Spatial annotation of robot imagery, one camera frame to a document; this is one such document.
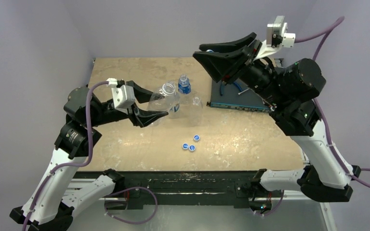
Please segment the clear bottle blue cap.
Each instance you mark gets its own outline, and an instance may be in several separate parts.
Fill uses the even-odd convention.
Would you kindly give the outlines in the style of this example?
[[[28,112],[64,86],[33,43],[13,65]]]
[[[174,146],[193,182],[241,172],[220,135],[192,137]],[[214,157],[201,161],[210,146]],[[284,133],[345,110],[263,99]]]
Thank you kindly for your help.
[[[166,111],[169,113],[175,95],[180,96],[180,93],[177,89],[177,84],[174,81],[167,81],[153,92],[147,110]],[[166,118],[170,118],[169,115],[152,123],[151,126],[153,127],[158,126]]]

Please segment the blue label Pocari bottle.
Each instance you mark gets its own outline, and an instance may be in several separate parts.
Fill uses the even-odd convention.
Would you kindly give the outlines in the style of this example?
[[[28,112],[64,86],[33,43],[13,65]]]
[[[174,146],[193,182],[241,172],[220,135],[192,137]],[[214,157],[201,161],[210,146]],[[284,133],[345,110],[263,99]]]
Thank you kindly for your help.
[[[178,91],[180,94],[189,95],[191,93],[190,79],[187,75],[180,75],[178,79]]]

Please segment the clear bottle white cap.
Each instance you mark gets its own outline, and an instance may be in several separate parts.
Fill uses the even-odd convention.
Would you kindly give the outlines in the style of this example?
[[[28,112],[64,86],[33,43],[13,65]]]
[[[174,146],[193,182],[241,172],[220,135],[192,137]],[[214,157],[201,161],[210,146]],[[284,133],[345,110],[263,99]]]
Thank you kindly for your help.
[[[189,119],[192,126],[199,126],[202,120],[203,103],[199,96],[192,99],[190,105]]]

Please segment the blue white bottle cap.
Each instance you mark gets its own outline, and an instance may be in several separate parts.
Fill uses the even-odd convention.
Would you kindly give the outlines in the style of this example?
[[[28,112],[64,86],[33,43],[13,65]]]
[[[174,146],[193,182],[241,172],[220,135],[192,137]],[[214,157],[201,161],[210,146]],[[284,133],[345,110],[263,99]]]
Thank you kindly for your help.
[[[194,151],[195,151],[195,149],[196,149],[196,147],[195,147],[194,145],[190,145],[190,146],[188,147],[188,149],[189,149],[189,151],[194,152]]]

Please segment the green label water bottle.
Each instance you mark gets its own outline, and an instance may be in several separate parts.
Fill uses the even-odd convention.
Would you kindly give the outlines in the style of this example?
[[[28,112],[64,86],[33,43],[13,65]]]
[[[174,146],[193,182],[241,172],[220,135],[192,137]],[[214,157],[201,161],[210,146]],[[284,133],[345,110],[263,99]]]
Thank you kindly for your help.
[[[174,119],[180,116],[180,96],[175,95],[172,106],[169,110],[169,117]]]

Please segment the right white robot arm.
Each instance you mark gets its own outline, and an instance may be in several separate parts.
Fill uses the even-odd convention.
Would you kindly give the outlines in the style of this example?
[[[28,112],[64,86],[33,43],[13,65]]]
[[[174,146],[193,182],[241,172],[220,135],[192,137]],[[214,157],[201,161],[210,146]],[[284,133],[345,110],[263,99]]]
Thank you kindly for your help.
[[[310,161],[297,170],[261,170],[251,183],[255,195],[290,190],[317,202],[348,202],[353,193],[350,182],[361,169],[344,160],[326,133],[327,124],[315,103],[326,84],[320,67],[303,58],[276,68],[269,58],[294,40],[276,35],[274,42],[260,41],[251,33],[232,42],[202,44],[193,57],[215,82],[240,80],[258,95],[275,124]]]

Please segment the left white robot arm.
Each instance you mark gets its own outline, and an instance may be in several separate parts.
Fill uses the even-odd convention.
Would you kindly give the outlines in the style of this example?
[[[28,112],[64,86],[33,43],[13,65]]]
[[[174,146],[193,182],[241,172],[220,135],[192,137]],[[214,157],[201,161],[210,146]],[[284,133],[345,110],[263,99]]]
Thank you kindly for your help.
[[[112,92],[106,102],[94,94],[102,85]],[[93,182],[65,195],[76,172],[92,161],[94,145],[101,138],[96,126],[128,119],[144,128],[168,115],[167,111],[145,111],[137,106],[149,102],[151,96],[151,91],[133,81],[114,78],[72,90],[64,105],[66,123],[54,143],[48,167],[32,196],[23,206],[14,208],[10,218],[24,231],[65,231],[95,201],[108,196],[128,201],[132,191],[141,191],[141,186],[126,187],[124,176],[108,169]]]

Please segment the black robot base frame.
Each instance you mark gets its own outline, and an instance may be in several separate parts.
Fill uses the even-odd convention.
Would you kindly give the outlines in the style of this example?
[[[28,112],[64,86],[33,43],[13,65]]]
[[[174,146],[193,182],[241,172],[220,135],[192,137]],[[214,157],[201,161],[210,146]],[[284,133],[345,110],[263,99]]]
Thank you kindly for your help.
[[[264,170],[120,171],[116,196],[103,200],[110,210],[143,209],[146,205],[211,205],[267,212],[284,197],[259,184]]]

